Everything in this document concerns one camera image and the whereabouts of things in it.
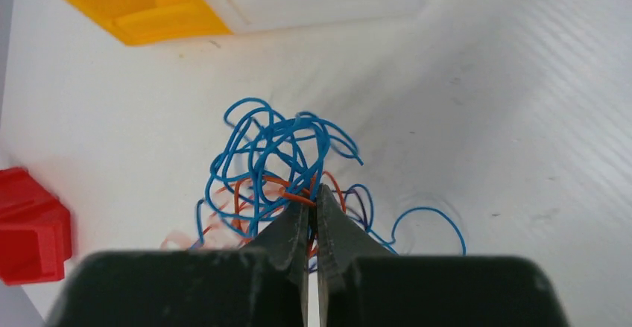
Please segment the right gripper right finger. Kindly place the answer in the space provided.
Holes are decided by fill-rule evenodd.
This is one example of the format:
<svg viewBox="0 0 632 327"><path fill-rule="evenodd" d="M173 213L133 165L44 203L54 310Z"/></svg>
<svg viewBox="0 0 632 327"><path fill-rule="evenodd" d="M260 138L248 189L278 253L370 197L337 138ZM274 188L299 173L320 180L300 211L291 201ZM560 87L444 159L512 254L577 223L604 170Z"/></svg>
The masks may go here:
<svg viewBox="0 0 632 327"><path fill-rule="evenodd" d="M547 275L516 256L396 255L343 212L315 208L322 326L567 326Z"/></svg>

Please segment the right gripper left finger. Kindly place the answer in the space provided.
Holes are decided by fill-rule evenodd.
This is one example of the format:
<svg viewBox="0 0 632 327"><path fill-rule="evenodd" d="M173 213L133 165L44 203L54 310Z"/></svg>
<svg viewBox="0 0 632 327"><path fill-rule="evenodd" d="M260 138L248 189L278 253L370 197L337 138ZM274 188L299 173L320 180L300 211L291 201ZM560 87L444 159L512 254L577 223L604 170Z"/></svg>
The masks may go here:
<svg viewBox="0 0 632 327"><path fill-rule="evenodd" d="M305 326L309 209L237 250L104 251L67 279L48 326Z"/></svg>

